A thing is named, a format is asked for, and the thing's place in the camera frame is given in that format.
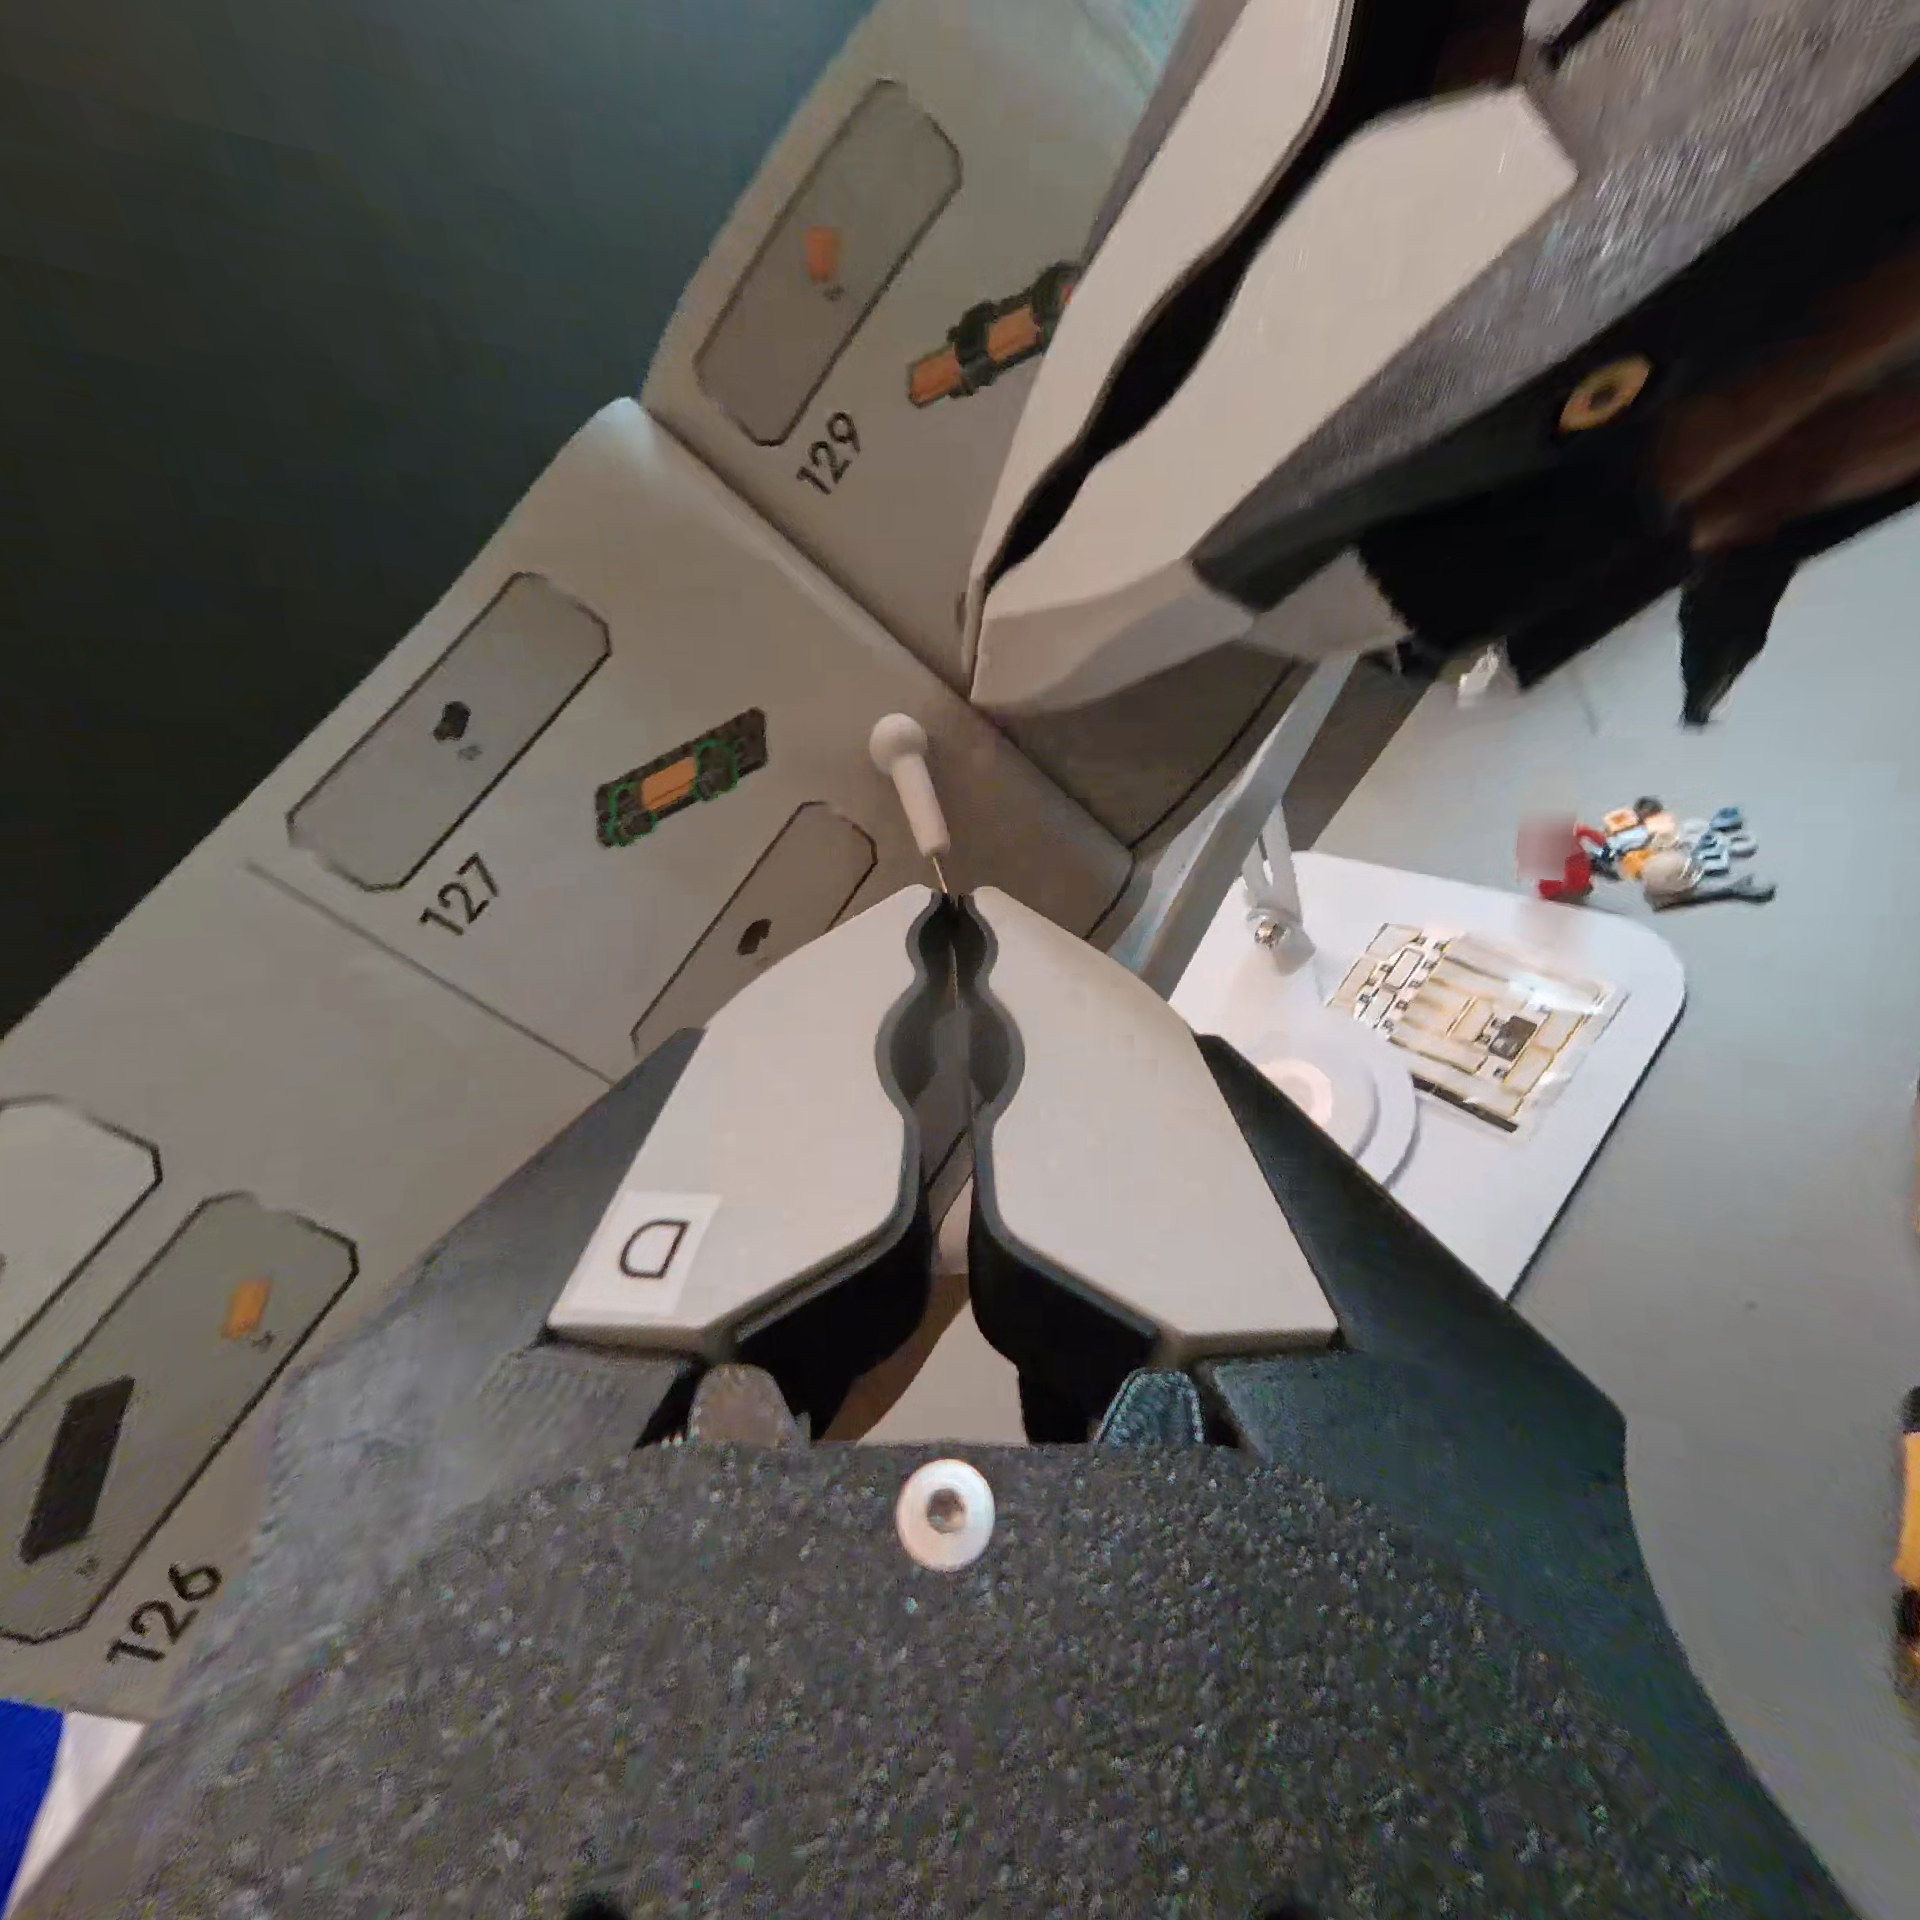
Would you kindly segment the yellow lego car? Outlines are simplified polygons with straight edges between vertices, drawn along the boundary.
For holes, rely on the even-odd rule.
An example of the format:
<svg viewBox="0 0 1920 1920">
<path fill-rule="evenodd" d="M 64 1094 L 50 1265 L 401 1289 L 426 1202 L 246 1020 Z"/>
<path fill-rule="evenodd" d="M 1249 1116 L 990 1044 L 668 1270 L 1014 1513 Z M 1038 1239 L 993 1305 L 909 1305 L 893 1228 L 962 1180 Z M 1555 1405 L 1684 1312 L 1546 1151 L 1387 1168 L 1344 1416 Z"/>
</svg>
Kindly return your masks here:
<svg viewBox="0 0 1920 1920">
<path fill-rule="evenodd" d="M 1899 1514 L 1890 1559 L 1894 1684 L 1918 1703 L 1918 1385 L 1902 1405 Z"/>
</svg>

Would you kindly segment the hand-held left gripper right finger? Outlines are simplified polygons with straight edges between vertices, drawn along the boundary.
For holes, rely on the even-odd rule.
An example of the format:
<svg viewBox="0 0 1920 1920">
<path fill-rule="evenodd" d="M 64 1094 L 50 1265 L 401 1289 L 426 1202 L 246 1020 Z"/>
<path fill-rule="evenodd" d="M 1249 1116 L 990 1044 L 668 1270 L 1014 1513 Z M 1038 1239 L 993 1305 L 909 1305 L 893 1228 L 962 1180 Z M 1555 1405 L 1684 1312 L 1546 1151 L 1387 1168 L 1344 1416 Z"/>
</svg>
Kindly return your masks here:
<svg viewBox="0 0 1920 1920">
<path fill-rule="evenodd" d="M 1323 1353 L 1338 1314 L 1189 1028 L 997 887 L 964 898 L 972 1312 L 1024 1429 L 1126 1375 Z"/>
</svg>

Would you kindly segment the white book stand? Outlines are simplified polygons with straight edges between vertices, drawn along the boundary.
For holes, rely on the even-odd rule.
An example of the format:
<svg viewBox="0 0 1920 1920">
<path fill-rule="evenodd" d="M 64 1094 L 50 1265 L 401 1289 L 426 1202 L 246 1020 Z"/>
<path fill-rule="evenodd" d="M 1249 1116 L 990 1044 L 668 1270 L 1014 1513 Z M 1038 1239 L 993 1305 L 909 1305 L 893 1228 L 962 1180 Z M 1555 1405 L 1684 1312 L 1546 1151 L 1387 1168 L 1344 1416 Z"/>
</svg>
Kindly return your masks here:
<svg viewBox="0 0 1920 1920">
<path fill-rule="evenodd" d="M 1106 952 L 1164 997 L 1201 1039 L 1254 1072 L 1254 1103 L 1281 1102 L 1307 1144 L 1363 1198 L 1392 1198 L 1482 1287 L 1508 1300 L 1688 1001 L 1688 973 L 1657 927 L 1466 880 L 1290 844 L 1284 791 L 1355 669 L 1316 665 L 1244 773 L 1150 872 Z M 1404 1058 L 1326 997 L 1384 922 L 1459 927 L 1606 978 L 1628 1001 L 1566 1093 L 1525 1136 L 1502 1136 L 1410 1082 Z"/>
</svg>

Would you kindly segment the lego instruction booklet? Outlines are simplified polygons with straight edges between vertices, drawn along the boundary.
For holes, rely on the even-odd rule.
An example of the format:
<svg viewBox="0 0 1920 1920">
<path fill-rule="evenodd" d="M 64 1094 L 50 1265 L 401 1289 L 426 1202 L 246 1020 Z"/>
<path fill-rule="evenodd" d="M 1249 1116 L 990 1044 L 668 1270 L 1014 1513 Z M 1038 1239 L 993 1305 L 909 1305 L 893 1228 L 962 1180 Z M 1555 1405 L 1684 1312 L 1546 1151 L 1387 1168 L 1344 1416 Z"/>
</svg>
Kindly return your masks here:
<svg viewBox="0 0 1920 1920">
<path fill-rule="evenodd" d="M 664 332 L 459 577 L 4 1032 L 4 1696 L 145 1721 L 249 1551 L 284 1381 L 635 1063 L 957 864 L 1115 933 L 1300 669 L 1222 645 L 1012 734 L 964 589 L 1041 324 L 1189 4 L 877 4 Z"/>
</svg>

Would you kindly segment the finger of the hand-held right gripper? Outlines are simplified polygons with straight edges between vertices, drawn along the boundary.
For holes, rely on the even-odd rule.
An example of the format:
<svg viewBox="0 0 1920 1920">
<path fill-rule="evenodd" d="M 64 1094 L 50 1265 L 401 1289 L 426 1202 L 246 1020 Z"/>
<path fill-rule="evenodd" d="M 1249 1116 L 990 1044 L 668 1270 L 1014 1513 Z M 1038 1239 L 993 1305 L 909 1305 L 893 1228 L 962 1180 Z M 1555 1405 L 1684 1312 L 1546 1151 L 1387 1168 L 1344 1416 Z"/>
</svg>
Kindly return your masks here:
<svg viewBox="0 0 1920 1920">
<path fill-rule="evenodd" d="M 1353 4 L 1192 9 L 1041 356 L 976 589 L 1034 554 L 1187 384 L 1352 69 Z"/>
<path fill-rule="evenodd" d="M 1522 87 L 1347 141 L 1265 240 L 1179 391 L 987 592 L 974 706 L 1099 701 L 1244 633 L 1253 616 L 1198 573 L 1202 543 L 1574 176 Z"/>
</svg>

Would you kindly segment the pile of mixed lego pieces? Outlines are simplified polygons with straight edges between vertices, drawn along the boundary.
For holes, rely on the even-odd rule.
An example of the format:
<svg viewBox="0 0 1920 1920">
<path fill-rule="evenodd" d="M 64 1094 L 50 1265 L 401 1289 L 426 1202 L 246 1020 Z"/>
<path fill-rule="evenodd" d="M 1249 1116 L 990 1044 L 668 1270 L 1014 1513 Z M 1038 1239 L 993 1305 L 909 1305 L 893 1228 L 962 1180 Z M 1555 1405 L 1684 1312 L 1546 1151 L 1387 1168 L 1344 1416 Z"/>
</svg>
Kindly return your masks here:
<svg viewBox="0 0 1920 1920">
<path fill-rule="evenodd" d="M 1594 874 L 1638 889 L 1643 905 L 1674 911 L 1696 905 L 1770 905 L 1774 880 L 1760 874 L 1760 840 L 1747 806 L 1688 814 L 1654 796 L 1574 824 L 1574 847 Z"/>
</svg>

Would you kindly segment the person's right hand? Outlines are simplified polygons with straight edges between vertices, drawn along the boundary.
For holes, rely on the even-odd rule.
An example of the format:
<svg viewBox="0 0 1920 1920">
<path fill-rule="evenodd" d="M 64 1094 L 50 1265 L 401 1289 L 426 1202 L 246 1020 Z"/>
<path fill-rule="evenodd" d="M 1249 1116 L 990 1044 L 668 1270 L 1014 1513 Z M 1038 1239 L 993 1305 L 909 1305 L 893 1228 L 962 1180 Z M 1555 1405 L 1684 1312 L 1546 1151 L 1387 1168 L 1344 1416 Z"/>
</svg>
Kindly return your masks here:
<svg viewBox="0 0 1920 1920">
<path fill-rule="evenodd" d="M 1653 480 L 1712 558 L 1860 504 L 1918 473 L 1918 252 L 1824 294 L 1747 369 L 1678 402 Z"/>
</svg>

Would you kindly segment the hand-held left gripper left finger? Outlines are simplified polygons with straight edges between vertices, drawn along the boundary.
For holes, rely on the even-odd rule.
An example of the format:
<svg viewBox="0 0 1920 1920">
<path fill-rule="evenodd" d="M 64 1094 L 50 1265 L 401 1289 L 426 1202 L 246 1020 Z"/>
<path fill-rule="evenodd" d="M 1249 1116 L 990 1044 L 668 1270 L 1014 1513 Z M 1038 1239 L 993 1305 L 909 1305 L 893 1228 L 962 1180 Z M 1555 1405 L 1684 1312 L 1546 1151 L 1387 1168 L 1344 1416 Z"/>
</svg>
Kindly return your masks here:
<svg viewBox="0 0 1920 1920">
<path fill-rule="evenodd" d="M 920 1329 L 952 900 L 923 885 L 796 948 L 697 1034 L 546 1332 L 738 1361 L 808 1429 Z"/>
</svg>

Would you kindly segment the red lego minifigure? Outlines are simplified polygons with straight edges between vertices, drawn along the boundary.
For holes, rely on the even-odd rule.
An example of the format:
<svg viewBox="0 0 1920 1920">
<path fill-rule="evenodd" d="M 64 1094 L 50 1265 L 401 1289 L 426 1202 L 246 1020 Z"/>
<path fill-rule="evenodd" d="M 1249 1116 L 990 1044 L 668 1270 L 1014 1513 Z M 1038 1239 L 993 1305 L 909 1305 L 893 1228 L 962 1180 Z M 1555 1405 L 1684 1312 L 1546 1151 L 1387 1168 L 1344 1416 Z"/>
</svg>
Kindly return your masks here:
<svg viewBox="0 0 1920 1920">
<path fill-rule="evenodd" d="M 1572 814 L 1532 814 L 1518 831 L 1518 874 L 1538 898 L 1574 905 L 1592 895 L 1606 853 L 1606 834 Z"/>
</svg>

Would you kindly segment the blue plastic bin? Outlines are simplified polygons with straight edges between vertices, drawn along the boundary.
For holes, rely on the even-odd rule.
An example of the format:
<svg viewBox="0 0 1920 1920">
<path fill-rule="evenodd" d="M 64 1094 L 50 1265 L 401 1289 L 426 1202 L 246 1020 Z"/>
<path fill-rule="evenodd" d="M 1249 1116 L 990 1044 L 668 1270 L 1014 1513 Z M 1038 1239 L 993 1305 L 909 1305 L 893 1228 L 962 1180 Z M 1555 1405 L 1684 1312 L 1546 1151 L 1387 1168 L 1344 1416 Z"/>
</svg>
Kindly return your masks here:
<svg viewBox="0 0 1920 1920">
<path fill-rule="evenodd" d="M 3 1698 L 3 1903 L 12 1896 L 57 1775 L 64 1724 L 57 1709 Z"/>
</svg>

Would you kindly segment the sticker sheet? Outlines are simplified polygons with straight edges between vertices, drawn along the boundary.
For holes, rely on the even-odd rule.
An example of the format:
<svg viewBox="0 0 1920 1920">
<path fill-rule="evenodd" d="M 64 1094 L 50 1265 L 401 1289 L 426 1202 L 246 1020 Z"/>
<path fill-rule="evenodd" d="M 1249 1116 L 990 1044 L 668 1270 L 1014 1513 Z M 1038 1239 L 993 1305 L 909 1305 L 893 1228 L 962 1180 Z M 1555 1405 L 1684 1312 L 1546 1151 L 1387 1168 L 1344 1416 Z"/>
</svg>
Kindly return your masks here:
<svg viewBox="0 0 1920 1920">
<path fill-rule="evenodd" d="M 1502 1136 L 1534 1132 L 1628 992 L 1459 927 L 1384 922 L 1330 984 L 1414 1089 Z"/>
</svg>

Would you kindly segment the white paper sheets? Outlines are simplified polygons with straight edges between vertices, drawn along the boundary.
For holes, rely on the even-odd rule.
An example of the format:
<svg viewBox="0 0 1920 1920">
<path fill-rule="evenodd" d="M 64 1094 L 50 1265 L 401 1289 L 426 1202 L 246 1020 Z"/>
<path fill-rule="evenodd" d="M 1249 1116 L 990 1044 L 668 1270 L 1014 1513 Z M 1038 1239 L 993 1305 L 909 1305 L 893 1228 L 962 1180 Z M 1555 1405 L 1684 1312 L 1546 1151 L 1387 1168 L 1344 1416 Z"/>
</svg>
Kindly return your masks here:
<svg viewBox="0 0 1920 1920">
<path fill-rule="evenodd" d="M 73 1810 L 90 1808 L 136 1756 L 149 1724 L 86 1712 L 64 1714 L 50 1793 Z"/>
</svg>

